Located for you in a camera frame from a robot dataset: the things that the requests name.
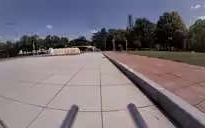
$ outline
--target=tall building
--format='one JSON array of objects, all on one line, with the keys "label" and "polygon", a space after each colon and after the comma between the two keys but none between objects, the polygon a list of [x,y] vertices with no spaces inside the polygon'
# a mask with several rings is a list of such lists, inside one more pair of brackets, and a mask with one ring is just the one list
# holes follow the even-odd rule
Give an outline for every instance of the tall building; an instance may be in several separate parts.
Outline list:
[{"label": "tall building", "polygon": [[133,27],[133,19],[132,19],[132,15],[128,15],[128,29],[132,29]]}]

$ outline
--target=concrete pavement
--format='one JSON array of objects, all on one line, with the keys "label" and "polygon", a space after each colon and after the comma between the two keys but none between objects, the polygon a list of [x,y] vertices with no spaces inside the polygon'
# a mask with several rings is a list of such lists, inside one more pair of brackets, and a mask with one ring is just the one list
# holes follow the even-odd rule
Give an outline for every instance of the concrete pavement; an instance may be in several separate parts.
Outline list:
[{"label": "concrete pavement", "polygon": [[136,128],[129,103],[149,128],[175,127],[102,53],[0,61],[0,118],[9,128],[59,128],[72,104],[73,128]]}]

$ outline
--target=green tree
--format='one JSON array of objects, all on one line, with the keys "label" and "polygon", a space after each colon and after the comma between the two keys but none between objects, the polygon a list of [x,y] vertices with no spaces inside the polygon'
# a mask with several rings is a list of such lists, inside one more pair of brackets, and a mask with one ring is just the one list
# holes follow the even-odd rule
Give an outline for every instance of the green tree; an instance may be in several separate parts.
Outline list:
[{"label": "green tree", "polygon": [[146,18],[136,19],[133,27],[134,41],[141,42],[142,47],[151,48],[154,42],[155,28],[156,25]]},{"label": "green tree", "polygon": [[180,49],[183,48],[187,28],[177,12],[165,12],[157,22],[155,36],[157,43],[165,50],[170,50],[171,47]]},{"label": "green tree", "polygon": [[190,45],[195,51],[205,51],[205,20],[199,19],[189,28]]},{"label": "green tree", "polygon": [[107,31],[102,28],[100,31],[93,33],[92,41],[95,43],[96,47],[99,49],[106,49],[107,41]]}]

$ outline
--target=paved plaza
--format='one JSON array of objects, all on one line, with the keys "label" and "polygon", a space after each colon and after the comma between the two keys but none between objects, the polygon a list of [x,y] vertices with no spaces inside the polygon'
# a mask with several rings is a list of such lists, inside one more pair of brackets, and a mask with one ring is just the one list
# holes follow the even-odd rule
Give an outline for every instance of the paved plaza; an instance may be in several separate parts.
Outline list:
[{"label": "paved plaza", "polygon": [[8,128],[59,128],[73,104],[73,128],[136,128],[129,103],[149,128],[175,127],[102,53],[0,61],[0,118]]},{"label": "paved plaza", "polygon": [[129,53],[106,52],[205,113],[205,68]]}]

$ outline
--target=sky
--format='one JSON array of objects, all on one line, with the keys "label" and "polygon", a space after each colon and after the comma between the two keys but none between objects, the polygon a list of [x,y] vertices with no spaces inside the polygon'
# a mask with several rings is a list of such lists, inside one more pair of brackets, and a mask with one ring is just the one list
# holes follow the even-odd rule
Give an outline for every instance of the sky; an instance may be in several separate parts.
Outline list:
[{"label": "sky", "polygon": [[187,26],[205,19],[205,0],[0,0],[0,40],[48,34],[70,39],[101,28],[126,28],[127,16],[157,22],[178,11]]}]

